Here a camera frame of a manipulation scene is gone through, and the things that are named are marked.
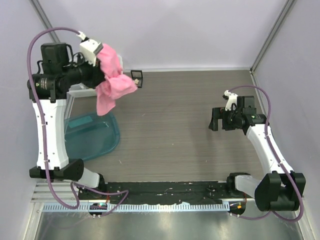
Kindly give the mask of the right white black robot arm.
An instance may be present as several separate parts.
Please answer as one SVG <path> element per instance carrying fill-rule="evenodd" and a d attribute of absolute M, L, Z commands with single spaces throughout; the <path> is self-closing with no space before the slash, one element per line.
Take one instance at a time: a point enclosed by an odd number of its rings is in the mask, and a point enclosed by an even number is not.
<path fill-rule="evenodd" d="M 208 128 L 217 131 L 221 120 L 225 131 L 242 130 L 253 145 L 264 173 L 261 180 L 248 173 L 231 173 L 227 178 L 226 193 L 233 198 L 245 193 L 254 198 L 262 212 L 298 210 L 306 179 L 285 160 L 267 117 L 257 113 L 254 96 L 239 96 L 227 90 L 223 98 L 226 105 L 212 109 Z"/>

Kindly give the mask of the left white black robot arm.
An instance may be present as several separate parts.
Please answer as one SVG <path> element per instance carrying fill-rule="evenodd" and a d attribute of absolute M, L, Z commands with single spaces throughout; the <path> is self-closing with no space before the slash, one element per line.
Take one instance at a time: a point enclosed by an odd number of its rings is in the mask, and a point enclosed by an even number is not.
<path fill-rule="evenodd" d="M 76 182 L 88 187 L 89 194 L 100 200 L 107 192 L 104 178 L 86 169 L 82 159 L 67 155 L 64 125 L 70 87 L 76 84 L 95 87 L 101 83 L 104 74 L 100 63 L 90 65 L 80 52 L 74 54 L 67 43 L 44 43 L 40 50 L 38 71 L 27 81 L 38 130 L 38 159 L 29 176 Z"/>

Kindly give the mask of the pink t-shirt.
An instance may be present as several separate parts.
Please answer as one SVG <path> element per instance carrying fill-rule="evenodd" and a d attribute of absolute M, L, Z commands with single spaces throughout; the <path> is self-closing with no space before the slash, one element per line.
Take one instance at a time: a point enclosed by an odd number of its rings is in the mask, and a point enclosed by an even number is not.
<path fill-rule="evenodd" d="M 109 113 L 116 106 L 117 99 L 138 89 L 132 78 L 123 73 L 123 67 L 116 51 L 105 43 L 102 46 L 97 58 L 100 60 L 104 81 L 95 88 L 98 116 Z"/>

